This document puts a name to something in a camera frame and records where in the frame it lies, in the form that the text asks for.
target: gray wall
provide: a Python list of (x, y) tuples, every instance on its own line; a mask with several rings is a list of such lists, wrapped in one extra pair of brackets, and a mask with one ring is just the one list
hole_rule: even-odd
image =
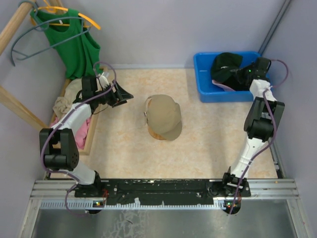
[(101, 59), (130, 67), (193, 65), (205, 51), (257, 51), (282, 0), (64, 0), (101, 25)]
[[(294, 178), (317, 235), (317, 1), (293, 1), (264, 56), (284, 60), (287, 82), (275, 97), (285, 102), (277, 144), (288, 177)], [(270, 69), (273, 82), (284, 77), (283, 65)]]
[[(0, 30), (17, 9), (19, 0), (0, 3)], [(19, 33), (30, 27), (29, 17)], [(64, 67), (51, 50), (13, 67), (8, 50), (0, 57), (0, 85), (11, 92), (45, 123), (52, 116), (52, 106), (64, 80)], [(18, 43), (17, 49), (33, 53), (47, 46), (43, 33), (32, 32)], [(38, 132), (0, 104), (0, 231), (2, 238), (17, 236), (35, 179), (44, 172), (39, 163)]]

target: green shirt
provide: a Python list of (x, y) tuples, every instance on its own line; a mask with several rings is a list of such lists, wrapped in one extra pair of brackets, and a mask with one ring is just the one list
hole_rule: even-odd
[[(31, 11), (30, 15), (37, 23), (42, 23), (60, 17), (78, 17), (78, 13), (76, 10), (68, 9), (68, 12), (62, 15), (50, 14), (44, 11), (39, 11), (35, 17), (34, 11)], [(50, 25), (50, 27), (44, 31), (51, 46), (82, 32), (81, 19), (65, 19), (62, 20), (62, 22), (69, 24), (69, 26)], [(93, 65), (99, 61), (100, 46), (91, 37), (89, 32), (62, 43), (54, 47), (54, 49), (57, 50), (66, 66), (66, 78), (75, 79), (81, 78), (82, 76), (95, 75)]]

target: blue bin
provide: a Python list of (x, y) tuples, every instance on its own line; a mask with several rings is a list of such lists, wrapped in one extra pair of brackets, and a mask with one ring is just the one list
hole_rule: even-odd
[[(251, 102), (253, 96), (250, 91), (225, 92), (222, 88), (213, 85), (211, 82), (211, 66), (214, 58), (221, 54), (217, 53), (197, 53), (194, 55), (194, 67), (196, 75), (197, 90), (200, 100), (203, 103), (223, 103), (223, 102)], [(255, 62), (260, 54), (253, 51), (233, 52), (243, 56), (241, 67), (245, 67)]]

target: gray hanger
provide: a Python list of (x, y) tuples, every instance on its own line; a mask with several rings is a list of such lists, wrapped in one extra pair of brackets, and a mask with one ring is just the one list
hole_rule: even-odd
[[(28, 1), (28, 0), (24, 0), (24, 1), (20, 2), (20, 4), (22, 4), (23, 2), (29, 2), (29, 3), (31, 3), (31, 4), (33, 5), (33, 8), (34, 8), (35, 11), (36, 11), (35, 14), (37, 14), (37, 12), (38, 12), (37, 6), (36, 6), (33, 2)], [(81, 33), (79, 33), (79, 34), (77, 34), (77, 35), (75, 35), (75, 36), (69, 37), (69, 38), (66, 39), (66, 40), (63, 40), (63, 41), (61, 41), (61, 42), (58, 42), (58, 43), (56, 43), (56, 44), (54, 44), (54, 45), (52, 45), (52, 46), (49, 46), (49, 47), (46, 48), (46, 49), (40, 50), (40, 51), (38, 51), (38, 52), (36, 52), (36, 53), (33, 53), (33, 54), (31, 54), (31, 55), (26, 55), (26, 54), (24, 54), (24, 53), (22, 53), (22, 52), (20, 52), (20, 51), (17, 51), (17, 50), (14, 50), (14, 49), (13, 49), (14, 46), (16, 45), (16, 43), (17, 43), (23, 36), (25, 36), (27, 33), (29, 33), (30, 31), (32, 31), (32, 30), (34, 30), (34, 29), (36, 30), (38, 27), (41, 27), (41, 30), (38, 29), (37, 31), (45, 31), (45, 30), (47, 30), (47, 29), (49, 28), (49, 23), (50, 23), (50, 22), (52, 22), (52, 21), (58, 21), (58, 20), (65, 20), (65, 19), (81, 19), (81, 20), (82, 20), (82, 21), (81, 21), (81, 29), (82, 29), (82, 30), (81, 30)], [(12, 62), (12, 64), (13, 64), (13, 66), (15, 66), (15, 63), (14, 63), (14, 60), (13, 60), (12, 52), (16, 52), (16, 53), (18, 53), (18, 54), (24, 56), (23, 58), (17, 58), (17, 60), (26, 60), (26, 59), (28, 59), (28, 58), (30, 58), (30, 57), (33, 57), (33, 56), (35, 56), (35, 55), (38, 55), (38, 54), (40, 54), (40, 53), (42, 53), (42, 52), (44, 52), (44, 51), (47, 51), (47, 50), (49, 50), (49, 49), (51, 49), (51, 48), (54, 48), (54, 47), (56, 47), (56, 46), (59, 46), (59, 45), (65, 43), (65, 42), (67, 42), (67, 41), (69, 41), (69, 40), (71, 40), (71, 39), (74, 39), (74, 38), (76, 38), (76, 37), (78, 37), (78, 36), (81, 36), (81, 35), (83, 35), (83, 34), (89, 32), (90, 29), (91, 29), (91, 27), (87, 28), (87, 30), (84, 31), (84, 19), (83, 19), (82, 17), (76, 17), (76, 16), (60, 17), (60, 18), (51, 19), (51, 20), (42, 22), (42, 23), (40, 23), (40, 24), (38, 24), (38, 25), (36, 25), (36, 26), (30, 28), (29, 30), (27, 30), (27, 31), (24, 32), (23, 34), (21, 34), (21, 35), (14, 41), (14, 43), (13, 43), (12, 46), (11, 46), (11, 52), (10, 52), (11, 62)]]

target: cap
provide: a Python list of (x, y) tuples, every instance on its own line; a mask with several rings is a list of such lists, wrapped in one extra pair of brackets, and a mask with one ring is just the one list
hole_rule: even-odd
[(151, 99), (145, 109), (148, 126), (166, 140), (175, 140), (183, 127), (179, 104), (163, 94), (153, 95), (148, 99)]

